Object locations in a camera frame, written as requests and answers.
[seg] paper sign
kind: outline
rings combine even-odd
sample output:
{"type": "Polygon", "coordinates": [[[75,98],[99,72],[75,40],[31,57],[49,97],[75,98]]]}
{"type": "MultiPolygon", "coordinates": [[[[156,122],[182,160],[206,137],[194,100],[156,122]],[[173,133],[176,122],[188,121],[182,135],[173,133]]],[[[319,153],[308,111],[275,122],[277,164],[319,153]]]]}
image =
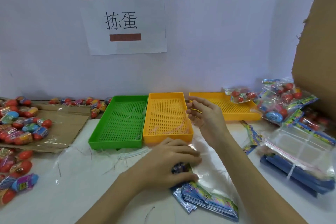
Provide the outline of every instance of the paper sign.
{"type": "Polygon", "coordinates": [[[91,55],[166,50],[164,0],[78,0],[91,55]]]}

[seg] orange tray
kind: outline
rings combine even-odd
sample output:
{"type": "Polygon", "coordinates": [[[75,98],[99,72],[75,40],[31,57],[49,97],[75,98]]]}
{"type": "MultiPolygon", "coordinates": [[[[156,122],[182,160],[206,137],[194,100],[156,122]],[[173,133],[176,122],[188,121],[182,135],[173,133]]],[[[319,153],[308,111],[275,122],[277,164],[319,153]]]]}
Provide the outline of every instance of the orange tray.
{"type": "Polygon", "coordinates": [[[182,92],[150,93],[142,134],[144,143],[158,144],[167,137],[191,142],[194,131],[186,110],[182,92]]]}
{"type": "Polygon", "coordinates": [[[225,120],[260,120],[261,115],[250,112],[256,104],[253,101],[235,104],[230,101],[230,96],[222,92],[190,92],[190,96],[205,98],[210,102],[218,105],[223,112],[225,120]]]}

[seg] person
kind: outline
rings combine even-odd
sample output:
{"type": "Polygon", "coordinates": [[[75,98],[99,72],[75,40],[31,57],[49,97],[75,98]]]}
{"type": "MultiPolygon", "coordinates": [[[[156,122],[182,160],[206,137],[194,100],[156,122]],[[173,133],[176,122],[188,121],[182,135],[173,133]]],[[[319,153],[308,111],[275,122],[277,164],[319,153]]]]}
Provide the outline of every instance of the person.
{"type": "MultiPolygon", "coordinates": [[[[259,173],[226,127],[221,108],[206,99],[190,96],[187,114],[226,167],[253,223],[307,223],[259,173]]],[[[167,138],[127,171],[121,173],[106,193],[77,224],[116,223],[128,203],[149,188],[170,188],[197,181],[189,172],[172,174],[179,162],[197,165],[200,153],[182,140],[167,138]]]]}

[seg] hand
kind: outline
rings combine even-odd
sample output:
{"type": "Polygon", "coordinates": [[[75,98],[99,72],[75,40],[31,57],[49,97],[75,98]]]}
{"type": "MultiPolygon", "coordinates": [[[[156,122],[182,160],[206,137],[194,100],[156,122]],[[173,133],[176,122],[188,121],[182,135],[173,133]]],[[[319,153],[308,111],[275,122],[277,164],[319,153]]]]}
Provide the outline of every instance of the hand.
{"type": "Polygon", "coordinates": [[[204,98],[189,96],[188,99],[192,100],[187,104],[188,118],[199,127],[205,141],[215,149],[225,133],[229,132],[221,108],[204,98]]]}
{"type": "Polygon", "coordinates": [[[172,174],[174,165],[180,162],[197,165],[201,161],[200,152],[193,150],[186,142],[167,138],[126,172],[139,184],[140,190],[171,188],[182,182],[198,180],[198,176],[190,172],[172,174]]]}

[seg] plastic basket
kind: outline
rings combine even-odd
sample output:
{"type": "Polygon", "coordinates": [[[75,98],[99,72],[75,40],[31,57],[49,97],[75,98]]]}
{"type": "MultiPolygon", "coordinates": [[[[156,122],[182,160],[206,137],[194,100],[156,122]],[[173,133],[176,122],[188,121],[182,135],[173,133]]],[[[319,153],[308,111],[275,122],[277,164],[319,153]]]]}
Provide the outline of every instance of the plastic basket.
{"type": "Polygon", "coordinates": [[[144,143],[158,144],[167,137],[191,142],[194,132],[186,110],[183,93],[150,93],[143,128],[144,143]]]}
{"type": "Polygon", "coordinates": [[[199,93],[190,92],[190,96],[205,98],[210,102],[218,105],[223,112],[225,120],[260,120],[261,115],[250,112],[256,104],[253,101],[235,104],[230,101],[230,96],[222,92],[199,93]]]}
{"type": "Polygon", "coordinates": [[[94,150],[141,148],[148,96],[114,96],[93,131],[94,150]]]}

